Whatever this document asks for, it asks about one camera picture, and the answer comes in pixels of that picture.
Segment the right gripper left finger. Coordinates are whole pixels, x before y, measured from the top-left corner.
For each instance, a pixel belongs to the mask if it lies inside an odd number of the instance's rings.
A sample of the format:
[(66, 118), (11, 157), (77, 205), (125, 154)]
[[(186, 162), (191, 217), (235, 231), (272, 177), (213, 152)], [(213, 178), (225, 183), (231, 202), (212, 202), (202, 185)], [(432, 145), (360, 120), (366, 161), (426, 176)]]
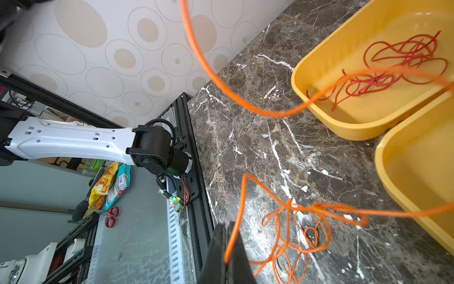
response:
[(226, 250), (226, 226), (218, 224), (214, 229), (214, 234), (209, 244), (208, 254), (203, 263), (198, 284), (225, 284), (226, 283), (226, 264), (224, 254)]

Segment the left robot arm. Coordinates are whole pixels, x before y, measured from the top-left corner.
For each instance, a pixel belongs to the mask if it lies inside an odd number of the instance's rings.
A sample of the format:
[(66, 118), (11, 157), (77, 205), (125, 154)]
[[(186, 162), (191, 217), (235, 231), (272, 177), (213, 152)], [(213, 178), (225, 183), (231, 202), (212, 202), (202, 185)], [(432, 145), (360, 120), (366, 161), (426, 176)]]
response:
[(16, 160), (75, 157), (110, 160), (146, 168), (154, 175), (183, 176), (192, 168), (192, 157), (176, 147), (172, 124), (103, 129), (43, 120), (26, 110), (1, 102), (1, 165)]

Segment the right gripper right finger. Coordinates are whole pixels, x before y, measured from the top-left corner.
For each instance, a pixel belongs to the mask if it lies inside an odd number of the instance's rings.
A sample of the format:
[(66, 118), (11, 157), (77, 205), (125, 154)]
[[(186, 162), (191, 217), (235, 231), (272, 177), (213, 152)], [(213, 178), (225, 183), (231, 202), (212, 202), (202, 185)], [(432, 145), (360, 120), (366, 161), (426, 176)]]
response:
[(227, 284), (256, 284), (241, 234), (238, 233), (227, 264)]

